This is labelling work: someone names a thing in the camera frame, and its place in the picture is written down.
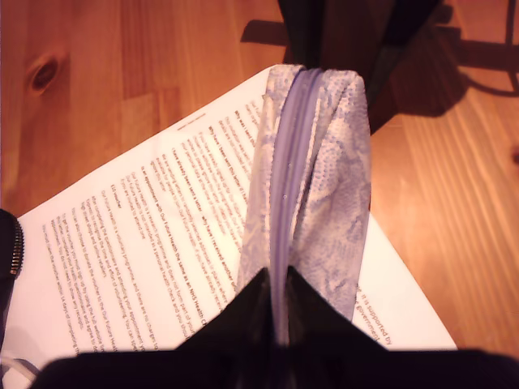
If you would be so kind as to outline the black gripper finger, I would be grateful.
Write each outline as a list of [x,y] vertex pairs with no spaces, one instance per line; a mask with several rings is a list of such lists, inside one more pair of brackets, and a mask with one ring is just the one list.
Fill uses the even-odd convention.
[[290,266],[285,284],[290,343],[326,352],[383,352],[385,348],[337,312]]
[[294,63],[319,67],[324,21],[324,1],[279,0]]
[[367,81],[369,114],[410,42],[439,4],[435,0],[394,2]]
[[209,324],[177,347],[182,352],[274,352],[270,279],[262,268]]

